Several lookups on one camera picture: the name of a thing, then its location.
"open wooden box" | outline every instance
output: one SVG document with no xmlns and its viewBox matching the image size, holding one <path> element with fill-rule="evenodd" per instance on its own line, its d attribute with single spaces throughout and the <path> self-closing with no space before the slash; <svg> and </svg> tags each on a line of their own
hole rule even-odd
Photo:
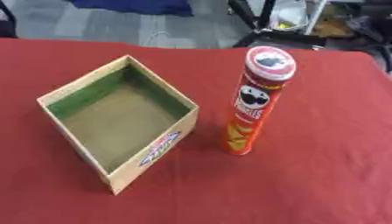
<svg viewBox="0 0 392 224">
<path fill-rule="evenodd" d="M 130 56 L 38 98 L 118 194 L 196 123 L 199 107 Z"/>
</svg>

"red tablecloth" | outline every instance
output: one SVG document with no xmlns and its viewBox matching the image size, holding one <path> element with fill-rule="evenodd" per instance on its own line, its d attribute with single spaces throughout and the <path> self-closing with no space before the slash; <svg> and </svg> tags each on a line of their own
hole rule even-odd
<svg viewBox="0 0 392 224">
<path fill-rule="evenodd" d="M 254 151 L 233 157 L 218 138 L 245 52 L 1 39 L 0 223 L 391 223 L 390 80 L 364 53 L 292 50 L 297 75 Z M 115 197 L 35 100 L 126 53 L 200 115 Z"/>
</svg>

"red pringles can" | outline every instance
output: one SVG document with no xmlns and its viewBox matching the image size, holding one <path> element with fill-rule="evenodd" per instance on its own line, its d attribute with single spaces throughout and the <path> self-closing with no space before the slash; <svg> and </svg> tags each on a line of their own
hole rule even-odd
<svg viewBox="0 0 392 224">
<path fill-rule="evenodd" d="M 281 49 L 258 46 L 248 51 L 225 130 L 224 142 L 230 153 L 244 155 L 251 151 L 260 128 L 295 71 L 296 62 Z"/>
</svg>

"floor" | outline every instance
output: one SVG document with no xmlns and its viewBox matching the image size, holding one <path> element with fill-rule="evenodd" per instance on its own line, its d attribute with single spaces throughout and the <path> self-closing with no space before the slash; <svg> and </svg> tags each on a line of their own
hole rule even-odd
<svg viewBox="0 0 392 224">
<path fill-rule="evenodd" d="M 194 17 L 77 9 L 64 0 L 3 0 L 26 39 L 77 39 L 170 48 L 225 48 L 249 29 L 227 14 L 227 0 L 189 0 Z"/>
</svg>

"can lid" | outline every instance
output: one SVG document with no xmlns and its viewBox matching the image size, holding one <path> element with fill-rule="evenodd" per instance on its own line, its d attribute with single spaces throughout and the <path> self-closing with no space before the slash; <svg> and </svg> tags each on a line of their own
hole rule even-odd
<svg viewBox="0 0 392 224">
<path fill-rule="evenodd" d="M 291 55 L 272 46 L 251 48 L 247 53 L 245 63 L 254 74 L 272 81 L 288 80 L 297 68 Z"/>
</svg>

